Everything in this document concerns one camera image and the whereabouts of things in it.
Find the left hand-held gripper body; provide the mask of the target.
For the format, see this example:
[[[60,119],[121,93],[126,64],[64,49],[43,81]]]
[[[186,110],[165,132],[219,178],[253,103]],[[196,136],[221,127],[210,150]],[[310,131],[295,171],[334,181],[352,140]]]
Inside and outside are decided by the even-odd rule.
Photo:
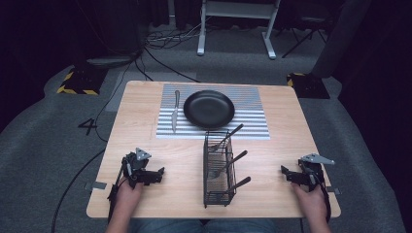
[[[137,183],[150,184],[149,179],[146,178],[146,166],[150,157],[149,153],[137,148],[135,152],[130,152],[122,159],[122,172],[132,189]]]

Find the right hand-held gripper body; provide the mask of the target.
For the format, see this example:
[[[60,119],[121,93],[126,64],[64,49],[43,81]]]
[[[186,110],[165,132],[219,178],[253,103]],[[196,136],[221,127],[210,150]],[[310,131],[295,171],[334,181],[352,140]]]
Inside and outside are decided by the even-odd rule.
[[[310,153],[303,155],[298,159],[298,166],[302,172],[308,176],[309,183],[307,186],[312,191],[318,184],[322,184],[325,181],[322,165],[334,165],[335,161],[323,157],[317,153]]]

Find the person's right hand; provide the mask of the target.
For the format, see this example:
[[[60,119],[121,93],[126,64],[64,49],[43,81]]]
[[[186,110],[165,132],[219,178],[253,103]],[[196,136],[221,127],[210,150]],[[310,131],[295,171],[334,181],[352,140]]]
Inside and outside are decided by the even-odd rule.
[[[317,185],[312,191],[305,191],[297,183],[291,183],[299,207],[311,224],[326,223],[327,208],[321,187]]]

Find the person's left hand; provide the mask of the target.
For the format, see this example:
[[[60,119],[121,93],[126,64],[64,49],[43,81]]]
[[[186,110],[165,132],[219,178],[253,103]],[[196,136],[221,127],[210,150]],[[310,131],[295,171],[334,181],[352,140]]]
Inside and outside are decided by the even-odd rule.
[[[131,187],[128,180],[122,181],[119,185],[116,208],[122,211],[134,211],[143,193],[143,186],[142,183],[137,183]]]

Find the silver table knife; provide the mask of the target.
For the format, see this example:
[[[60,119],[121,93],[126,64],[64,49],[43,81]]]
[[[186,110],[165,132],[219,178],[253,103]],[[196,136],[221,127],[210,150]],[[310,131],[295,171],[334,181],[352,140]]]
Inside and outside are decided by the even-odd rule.
[[[172,123],[173,133],[176,133],[176,130],[177,130],[179,105],[180,105],[180,90],[175,90],[175,106],[174,106],[174,111],[173,111],[172,116],[171,116],[171,123]]]

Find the striped grey placemat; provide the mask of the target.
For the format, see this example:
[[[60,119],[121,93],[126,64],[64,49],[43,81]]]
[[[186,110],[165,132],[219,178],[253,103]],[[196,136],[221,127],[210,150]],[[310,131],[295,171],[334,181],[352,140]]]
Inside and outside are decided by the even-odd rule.
[[[176,131],[172,130],[172,113],[175,108],[175,91],[180,91],[179,112]],[[258,88],[255,86],[172,84],[163,86],[160,110],[156,127],[158,139],[203,139],[206,131],[189,122],[184,114],[184,103],[190,95],[200,90],[215,90],[227,96],[234,104],[234,117],[220,131],[233,130],[239,124],[243,127],[234,134],[240,140],[269,140],[270,133],[261,104]]]

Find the black round plate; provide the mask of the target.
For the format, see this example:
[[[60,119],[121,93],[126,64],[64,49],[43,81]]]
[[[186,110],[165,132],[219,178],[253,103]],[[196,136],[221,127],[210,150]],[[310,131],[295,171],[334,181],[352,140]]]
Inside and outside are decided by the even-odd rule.
[[[218,129],[228,125],[234,118],[232,101],[215,90],[201,90],[193,93],[184,103],[187,120],[203,129]]]

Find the dark stand base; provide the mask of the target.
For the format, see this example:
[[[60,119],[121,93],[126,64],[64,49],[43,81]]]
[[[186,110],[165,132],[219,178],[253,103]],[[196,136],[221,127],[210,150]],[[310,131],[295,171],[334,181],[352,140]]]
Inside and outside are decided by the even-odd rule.
[[[108,54],[88,58],[86,62],[96,68],[114,69],[134,62],[141,54],[141,50],[133,52],[110,50]]]

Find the black tripod stand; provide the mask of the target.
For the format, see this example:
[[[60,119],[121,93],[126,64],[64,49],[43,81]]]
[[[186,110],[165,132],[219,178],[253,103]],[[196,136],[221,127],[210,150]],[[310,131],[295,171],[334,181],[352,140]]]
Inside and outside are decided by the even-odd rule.
[[[328,21],[326,18],[323,17],[296,17],[292,21],[292,25],[290,30],[292,31],[293,36],[296,39],[296,44],[288,49],[283,55],[283,58],[286,58],[291,52],[293,52],[296,48],[298,48],[303,42],[310,39],[315,32],[318,32],[321,36],[321,39],[326,42],[325,37],[322,35],[321,31],[326,30],[328,28]],[[296,33],[294,32],[295,29],[301,31],[308,31],[308,33],[303,36],[302,38],[298,39]]]

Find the black-handled fork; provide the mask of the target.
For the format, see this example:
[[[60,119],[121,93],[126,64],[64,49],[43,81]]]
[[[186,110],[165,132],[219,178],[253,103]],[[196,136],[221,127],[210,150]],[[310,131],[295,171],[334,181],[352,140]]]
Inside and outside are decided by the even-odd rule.
[[[232,131],[228,132],[225,137],[217,144],[211,146],[210,148],[208,148],[209,152],[214,152],[217,151],[222,144],[224,144],[224,142],[229,139],[231,136],[233,136],[236,132],[238,132],[239,130],[241,130],[244,127],[244,124],[241,123],[239,124],[235,129],[233,129]]]
[[[243,179],[242,181],[240,181],[239,183],[236,183],[235,185],[231,186],[226,192],[230,193],[232,191],[234,191],[236,188],[248,183],[251,181],[251,177],[246,177],[245,179]]]
[[[219,168],[217,170],[210,170],[208,173],[208,178],[209,179],[215,179],[221,175],[221,173],[225,172],[227,168],[232,165],[234,162],[238,161],[242,157],[244,157],[248,152],[246,150],[243,150],[241,153],[239,153],[237,156],[235,156],[233,159],[228,161],[222,168]]]

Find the yellow-black striped base plate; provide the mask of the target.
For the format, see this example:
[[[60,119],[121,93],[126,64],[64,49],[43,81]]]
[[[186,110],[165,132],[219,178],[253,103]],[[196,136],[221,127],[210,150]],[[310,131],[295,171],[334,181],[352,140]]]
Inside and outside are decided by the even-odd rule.
[[[287,84],[294,89],[298,98],[330,98],[323,81],[315,78],[312,74],[289,73]]]
[[[57,93],[99,95],[107,73],[107,69],[72,68],[65,76]]]

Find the grey slanted post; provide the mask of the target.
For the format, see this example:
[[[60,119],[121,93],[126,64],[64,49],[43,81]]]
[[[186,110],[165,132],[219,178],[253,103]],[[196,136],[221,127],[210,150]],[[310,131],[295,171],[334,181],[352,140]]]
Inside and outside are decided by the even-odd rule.
[[[310,75],[329,78],[354,38],[372,0],[345,0],[340,16]]]

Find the white metal desk frame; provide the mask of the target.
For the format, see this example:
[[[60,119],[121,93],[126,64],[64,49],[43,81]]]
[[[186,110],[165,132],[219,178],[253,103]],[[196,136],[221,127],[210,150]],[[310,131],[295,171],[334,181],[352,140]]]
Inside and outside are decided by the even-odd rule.
[[[217,0],[202,0],[200,11],[200,33],[198,39],[197,54],[202,56],[205,53],[206,41],[206,17],[240,17],[267,19],[268,24],[265,31],[261,33],[268,57],[277,57],[273,49],[270,37],[278,14],[281,0],[274,0],[273,3],[240,3],[240,2],[219,2]]]

